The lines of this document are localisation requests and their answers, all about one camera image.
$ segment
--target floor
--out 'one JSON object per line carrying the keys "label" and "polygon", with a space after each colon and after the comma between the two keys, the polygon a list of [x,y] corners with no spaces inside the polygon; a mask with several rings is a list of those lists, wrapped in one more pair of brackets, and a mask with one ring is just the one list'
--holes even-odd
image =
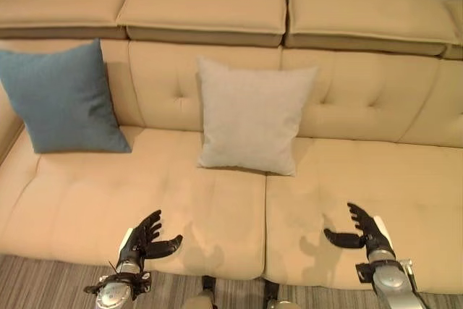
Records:
{"label": "floor", "polygon": [[[1,309],[93,309],[94,297],[83,287],[95,284],[109,267],[82,266],[0,255]],[[233,282],[218,279],[219,309],[261,309],[263,280]],[[180,309],[197,294],[201,279],[153,273],[153,290],[127,309]],[[341,291],[323,287],[280,288],[280,298],[298,302],[302,309],[386,309],[373,291]],[[431,309],[462,309],[463,295],[424,294]]]}

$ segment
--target sofa cushion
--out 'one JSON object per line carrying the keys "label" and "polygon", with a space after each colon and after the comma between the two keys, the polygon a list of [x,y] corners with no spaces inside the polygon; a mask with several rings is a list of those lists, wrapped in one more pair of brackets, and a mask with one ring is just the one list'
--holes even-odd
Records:
{"label": "sofa cushion", "polygon": [[132,39],[278,46],[285,0],[126,0],[118,18]]}
{"label": "sofa cushion", "polygon": [[130,71],[146,127],[203,130],[197,58],[243,69],[277,70],[279,48],[179,45],[131,41]]}
{"label": "sofa cushion", "polygon": [[35,152],[130,152],[113,113],[99,40],[55,54],[0,51],[0,80]]}
{"label": "sofa cushion", "polygon": [[0,38],[124,38],[124,0],[0,0]]}
{"label": "sofa cushion", "polygon": [[463,59],[463,0],[448,0],[445,4],[454,19],[457,42],[447,48],[444,57]]}
{"label": "sofa cushion", "polygon": [[282,69],[308,67],[319,72],[302,115],[300,137],[463,147],[463,62],[283,50]]}
{"label": "sofa cushion", "polygon": [[198,59],[204,145],[198,163],[294,175],[292,141],[316,68],[234,69]]}
{"label": "sofa cushion", "polygon": [[454,41],[439,0],[289,0],[289,47],[439,55]]}
{"label": "sofa cushion", "polygon": [[353,202],[383,218],[420,291],[462,293],[463,149],[297,138],[294,156],[296,177],[267,177],[267,279],[370,288],[355,270],[365,250],[337,248],[323,234],[356,231]]}
{"label": "sofa cushion", "polygon": [[130,154],[38,155],[23,132],[0,166],[0,253],[115,264],[127,228],[160,208],[161,239],[184,239],[172,256],[146,261],[147,269],[260,276],[265,177],[197,168],[199,132],[122,131]]}

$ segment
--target beige sofa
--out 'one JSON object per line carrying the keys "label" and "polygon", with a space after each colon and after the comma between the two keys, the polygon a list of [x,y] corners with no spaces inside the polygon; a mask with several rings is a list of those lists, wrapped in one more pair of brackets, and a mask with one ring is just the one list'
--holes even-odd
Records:
{"label": "beige sofa", "polygon": [[[107,264],[127,227],[161,208],[161,237],[184,241],[149,269],[365,289],[354,267],[365,252],[322,233],[354,230],[352,201],[383,217],[420,290],[462,293],[463,61],[451,13],[438,0],[0,0],[2,49],[103,38],[132,147],[35,154],[0,88],[0,253]],[[295,177],[197,166],[199,55],[319,67]]]}

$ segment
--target gray pillow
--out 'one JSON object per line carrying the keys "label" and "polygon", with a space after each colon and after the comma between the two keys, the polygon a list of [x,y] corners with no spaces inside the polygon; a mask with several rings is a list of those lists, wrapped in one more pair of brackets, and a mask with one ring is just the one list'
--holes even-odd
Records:
{"label": "gray pillow", "polygon": [[317,68],[232,69],[203,57],[198,64],[204,114],[199,165],[294,175],[292,141]]}
{"label": "gray pillow", "polygon": [[55,54],[0,51],[0,81],[36,153],[131,151],[113,113],[98,39]]}

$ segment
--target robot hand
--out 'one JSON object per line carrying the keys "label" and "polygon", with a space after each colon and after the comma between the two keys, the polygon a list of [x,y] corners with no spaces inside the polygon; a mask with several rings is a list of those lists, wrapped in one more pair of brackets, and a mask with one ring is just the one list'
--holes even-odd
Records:
{"label": "robot hand", "polygon": [[348,203],[347,206],[349,206],[352,220],[357,222],[355,227],[362,231],[363,235],[358,236],[355,233],[335,233],[326,228],[323,231],[331,244],[350,249],[361,249],[366,246],[367,257],[375,250],[387,251],[395,257],[391,243],[386,236],[387,232],[385,232],[386,235],[381,232],[376,224],[375,218],[368,215],[365,210],[353,203]]}
{"label": "robot hand", "polygon": [[122,309],[129,298],[151,290],[150,273],[144,271],[145,259],[163,258],[175,253],[183,236],[172,240],[154,242],[159,237],[161,211],[155,211],[137,227],[129,228],[119,248],[115,274],[102,276],[95,286],[84,291],[97,296],[96,309]]}
{"label": "robot hand", "polygon": [[182,244],[182,235],[177,235],[172,240],[154,242],[154,239],[159,237],[158,230],[162,227],[160,220],[161,211],[157,210],[141,221],[137,227],[127,231],[119,249],[116,267],[124,262],[130,262],[137,264],[143,271],[145,259],[163,258],[177,251]]}
{"label": "robot hand", "polygon": [[396,261],[386,227],[379,216],[374,218],[353,203],[348,203],[355,227],[363,232],[336,233],[324,229],[326,238],[335,246],[367,248],[369,263],[355,265],[359,280],[371,283],[376,294],[390,309],[428,309],[417,291],[412,262]]}

